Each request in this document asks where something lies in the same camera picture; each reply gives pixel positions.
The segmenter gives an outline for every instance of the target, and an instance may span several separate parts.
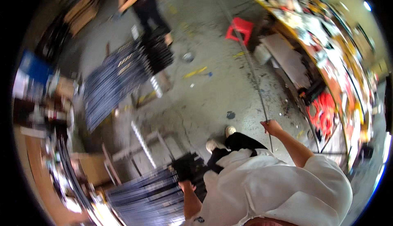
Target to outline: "metal bar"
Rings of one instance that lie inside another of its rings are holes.
[[[136,170],[136,172],[138,172],[139,176],[142,176],[142,173],[138,169],[138,166],[136,165],[134,158],[131,158],[131,163],[134,165],[135,170]]]
[[[222,0],[216,0],[216,1],[217,1],[217,3],[219,4],[219,6],[220,6],[222,12],[224,13],[224,15],[226,16],[226,18],[228,19],[228,21],[231,22],[231,25],[232,25],[233,17],[231,16],[231,13],[230,13],[229,10],[225,7],[225,5],[223,4]],[[233,29],[233,31],[235,32],[236,37],[239,39],[239,44],[240,44],[240,47],[242,48],[242,50],[243,50],[244,52],[248,51],[246,45],[244,44],[244,41],[243,41],[243,38],[242,38],[241,34],[240,34],[240,33],[238,32],[238,30],[236,30],[236,29]],[[269,116],[268,116],[268,114],[267,114],[266,107],[265,107],[265,104],[264,104],[264,101],[263,101],[263,95],[262,95],[262,92],[261,92],[261,87],[260,87],[260,85],[259,85],[260,82],[259,82],[258,78],[256,77],[255,71],[254,71],[254,69],[253,69],[253,60],[252,60],[252,58],[251,58],[251,56],[250,56],[250,53],[246,53],[244,56],[245,56],[245,58],[246,58],[246,61],[247,61],[247,63],[248,63],[248,66],[250,67],[250,70],[251,70],[251,74],[252,74],[252,76],[253,76],[253,79],[254,79],[256,85],[258,86],[258,94],[259,94],[259,97],[260,97],[260,99],[261,99],[261,104],[262,104],[263,113],[264,113],[264,115],[265,115],[266,121],[268,121],[268,120],[269,120]],[[270,134],[269,134],[269,140],[270,140],[270,148],[271,148],[271,151],[272,151],[272,153],[273,153],[272,135],[270,135]]]
[[[167,143],[165,142],[164,138],[162,138],[160,132],[158,130],[155,131],[155,132],[157,133],[157,137],[158,137],[158,140],[160,141],[161,145],[164,147],[164,149],[166,151],[168,151],[171,160],[175,161],[174,156],[173,156],[171,150],[169,149],[169,147],[168,147]]]
[[[156,138],[156,134],[154,132],[148,134],[145,138],[146,143],[148,143],[149,141],[153,140],[154,138]],[[115,153],[114,155],[112,155],[112,161],[116,162],[119,160],[122,160],[124,157],[128,156],[128,155],[135,155],[136,153],[139,153],[142,150],[142,147],[139,147],[135,150],[133,150],[133,147],[126,147],[122,150],[120,150],[119,152]]]
[[[142,146],[142,149],[145,151],[145,154],[146,154],[147,158],[149,159],[151,165],[154,167],[154,169],[157,168],[157,166],[156,166],[156,164],[155,164],[155,162],[153,160],[153,157],[151,155],[151,152],[147,148],[146,142],[145,142],[145,140],[144,140],[144,138],[143,138],[139,128],[136,126],[136,124],[135,124],[135,122],[133,120],[131,121],[131,127],[134,130],[134,133],[135,133],[136,137],[138,138],[139,143]]]
[[[152,76],[150,78],[150,82],[151,82],[151,85],[153,86],[153,89],[156,91],[157,98],[161,98],[163,95],[163,92],[162,92],[160,85],[158,84],[156,76]]]
[[[113,173],[113,176],[115,177],[117,183],[118,183],[118,184],[121,184],[121,180],[120,180],[120,178],[119,178],[119,175],[117,174],[117,172],[116,172],[116,170],[115,170],[115,167],[114,167],[113,164],[112,164],[111,157],[110,157],[108,151],[106,150],[105,144],[104,144],[104,143],[102,143],[102,151],[104,152],[104,156],[105,156],[105,159],[106,159],[105,162],[107,162],[107,164],[109,165],[109,169],[110,169],[111,172]]]
[[[113,185],[116,186],[115,180],[113,179],[112,174],[110,173],[110,171],[108,169],[108,164],[104,162],[104,166],[105,166],[106,172],[108,173],[109,177],[111,178],[111,180],[113,182]]]

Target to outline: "wall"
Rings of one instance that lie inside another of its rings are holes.
[[[351,28],[359,23],[366,32],[366,35],[375,42],[375,59],[373,61],[363,62],[363,67],[370,68],[374,64],[382,62],[382,60],[388,62],[389,58],[383,34],[378,27],[373,12],[368,11],[364,7],[364,1],[365,0],[328,0],[328,3],[335,4],[335,6],[339,7],[339,11],[343,13]],[[341,5],[338,5],[340,2],[345,4],[349,11],[345,10]]]

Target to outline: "dark floor stain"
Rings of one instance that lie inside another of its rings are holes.
[[[226,112],[226,118],[229,120],[233,120],[235,118],[236,114],[233,111],[228,111]]]

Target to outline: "yellow tape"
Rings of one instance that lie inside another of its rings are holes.
[[[188,77],[194,76],[194,75],[197,74],[197,73],[203,72],[203,71],[206,70],[207,68],[208,68],[208,67],[205,66],[204,68],[201,68],[201,69],[199,69],[199,70],[192,71],[192,72],[190,72],[190,73],[184,75],[183,78],[186,79],[186,78],[188,78]]]
[[[245,54],[246,54],[246,52],[242,51],[242,52],[237,53],[236,55],[234,55],[233,58],[241,56],[241,55],[245,55]]]
[[[142,103],[144,100],[150,99],[151,97],[156,95],[156,91],[151,91],[149,94],[145,95],[145,96],[141,96],[138,99],[138,104]]]

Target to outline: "white sneaker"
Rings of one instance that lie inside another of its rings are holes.
[[[213,150],[219,148],[219,149],[226,149],[226,146],[218,143],[216,140],[212,139],[206,142],[206,149],[208,150],[209,153],[213,153]]]
[[[228,138],[230,135],[232,135],[232,134],[235,133],[235,132],[236,132],[236,129],[235,129],[233,126],[231,126],[231,125],[227,126],[227,127],[225,128],[225,135],[226,135],[226,138]]]

